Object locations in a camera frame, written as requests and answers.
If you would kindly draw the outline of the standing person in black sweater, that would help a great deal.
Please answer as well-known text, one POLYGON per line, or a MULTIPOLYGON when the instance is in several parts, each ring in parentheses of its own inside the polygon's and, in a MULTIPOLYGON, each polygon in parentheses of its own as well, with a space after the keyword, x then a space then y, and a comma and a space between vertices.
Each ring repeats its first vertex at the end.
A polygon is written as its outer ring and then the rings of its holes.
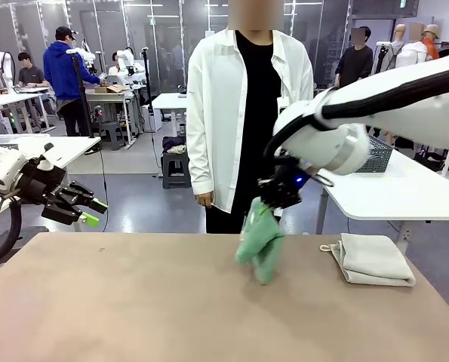
POLYGON ((374 52, 367 46, 370 36, 368 26, 352 28, 349 37, 352 46, 340 58, 335 72, 335 87, 345 87, 370 75, 374 61, 374 52))

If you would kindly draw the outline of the grey plastic step stool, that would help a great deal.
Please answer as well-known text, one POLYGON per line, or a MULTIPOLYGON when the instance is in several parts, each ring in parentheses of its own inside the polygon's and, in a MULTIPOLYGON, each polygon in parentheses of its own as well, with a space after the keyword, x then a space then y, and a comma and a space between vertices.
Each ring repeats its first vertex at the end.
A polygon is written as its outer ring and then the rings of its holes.
POLYGON ((190 188, 191 179, 189 174, 189 158, 187 152, 172 154, 164 152, 161 157, 162 166, 162 187, 190 188))
POLYGON ((99 123, 98 134, 102 147, 105 149, 118 151, 126 145, 123 132, 117 121, 99 123))

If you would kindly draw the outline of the off-white towel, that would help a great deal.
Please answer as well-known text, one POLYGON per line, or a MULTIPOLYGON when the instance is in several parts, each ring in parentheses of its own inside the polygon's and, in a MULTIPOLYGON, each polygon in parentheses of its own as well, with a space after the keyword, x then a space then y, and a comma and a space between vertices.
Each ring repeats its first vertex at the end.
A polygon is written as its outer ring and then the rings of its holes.
POLYGON ((342 233, 320 251, 331 253, 350 284, 414 287, 416 278, 394 242, 382 235, 342 233))

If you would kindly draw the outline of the black tripod pole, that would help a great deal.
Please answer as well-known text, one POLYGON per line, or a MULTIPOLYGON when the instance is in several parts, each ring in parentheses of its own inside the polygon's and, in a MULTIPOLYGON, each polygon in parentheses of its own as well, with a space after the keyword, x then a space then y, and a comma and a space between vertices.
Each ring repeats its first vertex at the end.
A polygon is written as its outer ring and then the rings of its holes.
POLYGON ((81 100, 81 107, 83 109, 83 117, 85 119, 85 127, 86 127, 86 131, 88 132, 88 136, 90 138, 95 138, 94 136, 94 132, 92 129, 92 125, 91 125, 91 117, 90 117, 90 111, 89 111, 89 106, 88 106, 88 100, 86 97, 86 88, 85 88, 85 80, 83 79, 83 73, 82 73, 82 69, 84 68, 84 60, 81 57, 80 53, 76 50, 76 49, 69 49, 66 50, 66 53, 70 56, 70 58, 72 59, 72 64, 77 76, 77 81, 78 81, 78 91, 79 91, 79 95, 80 95, 80 100, 81 100))

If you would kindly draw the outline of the mint green terry towel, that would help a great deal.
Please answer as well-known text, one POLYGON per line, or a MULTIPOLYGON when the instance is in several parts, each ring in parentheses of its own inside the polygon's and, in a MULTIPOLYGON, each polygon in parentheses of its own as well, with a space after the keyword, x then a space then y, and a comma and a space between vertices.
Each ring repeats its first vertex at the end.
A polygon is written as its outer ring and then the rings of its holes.
POLYGON ((283 239, 274 210, 256 197, 241 228, 235 261, 252 265, 255 278, 266 285, 275 273, 283 239))

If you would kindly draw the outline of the seated person in dark t-shirt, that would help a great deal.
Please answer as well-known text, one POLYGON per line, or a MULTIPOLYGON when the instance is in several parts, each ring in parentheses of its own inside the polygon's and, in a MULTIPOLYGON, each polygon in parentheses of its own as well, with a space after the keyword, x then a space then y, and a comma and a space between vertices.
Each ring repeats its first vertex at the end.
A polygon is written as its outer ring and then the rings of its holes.
POLYGON ((17 59, 21 64, 18 87, 49 87, 43 71, 32 63, 31 56, 28 53, 19 53, 17 59))

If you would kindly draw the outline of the mannequin orange shirt beige hat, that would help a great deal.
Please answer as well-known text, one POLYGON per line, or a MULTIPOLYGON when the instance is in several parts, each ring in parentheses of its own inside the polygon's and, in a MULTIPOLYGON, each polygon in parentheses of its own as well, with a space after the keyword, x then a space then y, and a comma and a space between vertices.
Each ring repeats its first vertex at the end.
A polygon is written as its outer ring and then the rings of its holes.
POLYGON ((426 46, 426 61, 437 60, 439 58, 435 40, 439 38, 439 26, 429 24, 423 31, 423 43, 426 46))

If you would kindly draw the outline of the grey workbench desk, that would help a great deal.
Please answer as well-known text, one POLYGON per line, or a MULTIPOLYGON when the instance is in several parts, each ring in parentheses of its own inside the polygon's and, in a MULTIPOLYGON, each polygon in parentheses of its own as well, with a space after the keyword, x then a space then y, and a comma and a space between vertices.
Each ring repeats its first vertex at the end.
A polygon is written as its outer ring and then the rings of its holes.
POLYGON ((143 117, 137 93, 129 90, 122 94, 96 94, 94 90, 87 90, 86 97, 93 131, 98 134, 99 123, 117 121, 126 142, 122 149, 132 147, 143 132, 143 117))

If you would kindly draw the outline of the person's right forearm white sleeve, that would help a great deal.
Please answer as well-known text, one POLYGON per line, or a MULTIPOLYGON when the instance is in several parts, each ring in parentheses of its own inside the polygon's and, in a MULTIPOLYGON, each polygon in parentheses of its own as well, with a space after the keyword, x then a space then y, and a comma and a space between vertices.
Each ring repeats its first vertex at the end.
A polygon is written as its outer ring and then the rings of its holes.
POLYGON ((212 192, 214 190, 214 181, 211 174, 205 135, 203 133, 188 133, 187 151, 194 195, 212 192))

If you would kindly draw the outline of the mannequin white blouse orange trousers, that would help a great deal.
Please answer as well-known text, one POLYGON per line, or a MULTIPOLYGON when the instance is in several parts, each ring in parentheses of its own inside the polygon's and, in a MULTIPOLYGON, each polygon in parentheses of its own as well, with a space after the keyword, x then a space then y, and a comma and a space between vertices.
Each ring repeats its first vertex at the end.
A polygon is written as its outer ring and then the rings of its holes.
POLYGON ((395 60, 396 68, 411 66, 426 61, 427 47, 423 43, 424 29, 425 26, 422 23, 411 23, 409 25, 409 42, 398 52, 395 60))

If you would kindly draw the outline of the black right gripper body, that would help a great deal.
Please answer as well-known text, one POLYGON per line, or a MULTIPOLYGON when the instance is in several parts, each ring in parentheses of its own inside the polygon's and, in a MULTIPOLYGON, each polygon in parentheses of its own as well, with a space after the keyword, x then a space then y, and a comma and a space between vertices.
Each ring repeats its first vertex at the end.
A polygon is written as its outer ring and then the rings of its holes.
POLYGON ((277 193, 280 197, 297 197, 305 183, 304 171, 297 158, 283 154, 275 160, 277 193))

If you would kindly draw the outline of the man in blue hoodie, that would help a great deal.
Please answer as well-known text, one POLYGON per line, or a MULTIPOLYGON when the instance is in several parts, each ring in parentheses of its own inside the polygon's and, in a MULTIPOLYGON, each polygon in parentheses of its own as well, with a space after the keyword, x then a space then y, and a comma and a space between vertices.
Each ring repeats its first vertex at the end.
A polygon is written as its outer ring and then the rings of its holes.
POLYGON ((65 122, 68 137, 88 137, 88 125, 85 118, 84 103, 81 100, 79 79, 89 84, 100 84, 97 76, 89 73, 81 55, 76 52, 79 73, 77 74, 72 55, 73 31, 66 26, 55 30, 55 41, 49 45, 43 55, 45 80, 53 88, 57 114, 65 122))

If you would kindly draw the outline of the dark grey perforated basket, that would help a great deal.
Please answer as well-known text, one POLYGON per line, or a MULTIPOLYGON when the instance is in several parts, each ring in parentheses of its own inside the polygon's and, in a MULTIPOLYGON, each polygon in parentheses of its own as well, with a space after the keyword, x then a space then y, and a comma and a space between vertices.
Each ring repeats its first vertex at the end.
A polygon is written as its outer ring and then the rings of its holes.
POLYGON ((392 147, 369 136, 369 156, 364 165, 356 173, 385 173, 392 154, 392 147))

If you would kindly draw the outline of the purple and beige clothes pile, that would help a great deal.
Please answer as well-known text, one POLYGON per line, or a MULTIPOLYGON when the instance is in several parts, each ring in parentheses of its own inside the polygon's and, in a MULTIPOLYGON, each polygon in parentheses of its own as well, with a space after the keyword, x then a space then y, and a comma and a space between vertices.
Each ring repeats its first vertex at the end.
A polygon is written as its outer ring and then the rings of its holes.
POLYGON ((186 138, 183 136, 163 137, 161 146, 163 153, 180 155, 186 152, 186 138))

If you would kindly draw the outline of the person in white shirt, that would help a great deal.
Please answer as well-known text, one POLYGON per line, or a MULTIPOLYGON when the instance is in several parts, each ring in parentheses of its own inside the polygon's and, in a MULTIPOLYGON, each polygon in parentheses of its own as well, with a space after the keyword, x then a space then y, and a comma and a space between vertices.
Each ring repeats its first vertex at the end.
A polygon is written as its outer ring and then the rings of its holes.
POLYGON ((282 106, 313 97, 304 44, 282 32, 284 0, 229 0, 224 30, 189 58, 188 133, 206 137, 214 203, 209 234, 238 234, 265 169, 263 152, 282 106))

